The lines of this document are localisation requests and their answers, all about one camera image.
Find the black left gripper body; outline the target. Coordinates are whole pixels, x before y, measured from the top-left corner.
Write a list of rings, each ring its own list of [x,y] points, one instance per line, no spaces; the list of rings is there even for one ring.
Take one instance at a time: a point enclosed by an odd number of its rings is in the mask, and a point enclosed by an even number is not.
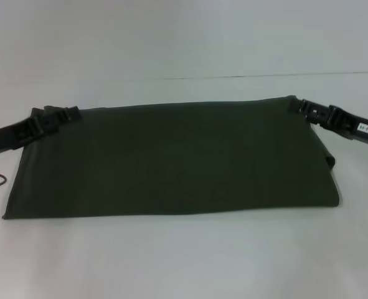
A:
[[[16,150],[25,145],[27,131],[26,120],[0,128],[0,153],[7,150]]]

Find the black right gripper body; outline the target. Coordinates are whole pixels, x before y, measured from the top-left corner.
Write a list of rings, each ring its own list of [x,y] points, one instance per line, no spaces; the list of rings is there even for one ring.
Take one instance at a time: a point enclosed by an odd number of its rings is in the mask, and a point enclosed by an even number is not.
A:
[[[368,119],[355,116],[345,110],[329,106],[331,114],[328,118],[328,128],[349,140],[357,140],[368,144]]]

